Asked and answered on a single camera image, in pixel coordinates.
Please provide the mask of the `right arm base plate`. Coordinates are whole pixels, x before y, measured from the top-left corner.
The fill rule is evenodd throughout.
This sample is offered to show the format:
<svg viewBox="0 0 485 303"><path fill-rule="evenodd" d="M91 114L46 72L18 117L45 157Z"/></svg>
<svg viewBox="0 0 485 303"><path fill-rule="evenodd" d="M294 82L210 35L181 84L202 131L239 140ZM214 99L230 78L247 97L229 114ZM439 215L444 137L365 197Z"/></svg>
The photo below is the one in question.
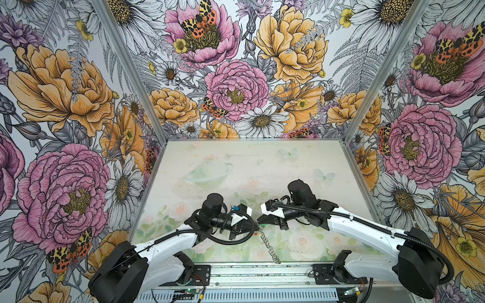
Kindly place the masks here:
<svg viewBox="0 0 485 303"><path fill-rule="evenodd" d="M366 285L367 278L356 278L344 268L337 268L330 263L312 265L312 277L317 285Z"/></svg>

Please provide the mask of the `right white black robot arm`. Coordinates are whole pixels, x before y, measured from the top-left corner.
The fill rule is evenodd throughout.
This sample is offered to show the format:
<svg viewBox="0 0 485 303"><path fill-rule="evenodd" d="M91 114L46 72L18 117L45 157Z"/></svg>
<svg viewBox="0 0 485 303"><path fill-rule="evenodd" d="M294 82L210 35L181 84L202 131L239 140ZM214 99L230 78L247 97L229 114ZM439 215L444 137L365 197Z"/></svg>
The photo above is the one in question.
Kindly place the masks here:
<svg viewBox="0 0 485 303"><path fill-rule="evenodd" d="M289 228L289 221L305 218L309 225L352 237L379 252L362 255L342 250L331 265L313 265L317 284L349 284L367 279L399 282L423 299L433 299L439 285L455 273L451 261L421 230L387 227L359 217L338 204L317 198L310 186L297 179L288 185L289 194L261 205L258 223Z"/></svg>

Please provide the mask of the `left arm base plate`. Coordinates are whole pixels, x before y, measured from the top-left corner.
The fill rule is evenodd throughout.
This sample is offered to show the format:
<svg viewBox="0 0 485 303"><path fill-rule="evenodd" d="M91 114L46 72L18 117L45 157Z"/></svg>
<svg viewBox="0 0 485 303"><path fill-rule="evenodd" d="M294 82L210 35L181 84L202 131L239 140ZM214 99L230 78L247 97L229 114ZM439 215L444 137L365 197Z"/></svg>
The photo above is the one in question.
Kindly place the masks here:
<svg viewBox="0 0 485 303"><path fill-rule="evenodd" d="M195 265L191 274L183 274L175 282L168 282L160 285L161 287L203 287L209 286L212 267L210 265Z"/></svg>

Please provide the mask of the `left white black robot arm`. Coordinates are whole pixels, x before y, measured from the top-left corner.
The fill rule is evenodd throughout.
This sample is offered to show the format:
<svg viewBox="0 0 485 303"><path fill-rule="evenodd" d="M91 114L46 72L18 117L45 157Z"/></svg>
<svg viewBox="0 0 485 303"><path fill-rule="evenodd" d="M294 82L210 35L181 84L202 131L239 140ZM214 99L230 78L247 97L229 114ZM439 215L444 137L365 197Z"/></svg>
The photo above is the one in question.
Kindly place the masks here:
<svg viewBox="0 0 485 303"><path fill-rule="evenodd" d="M118 244L88 283L98 302L134 302L141 292L167 283L186 284L194 264L184 251L205 240L223 246L248 241L257 230L252 209L244 204L228 209L222 195L209 194L182 225L141 244Z"/></svg>

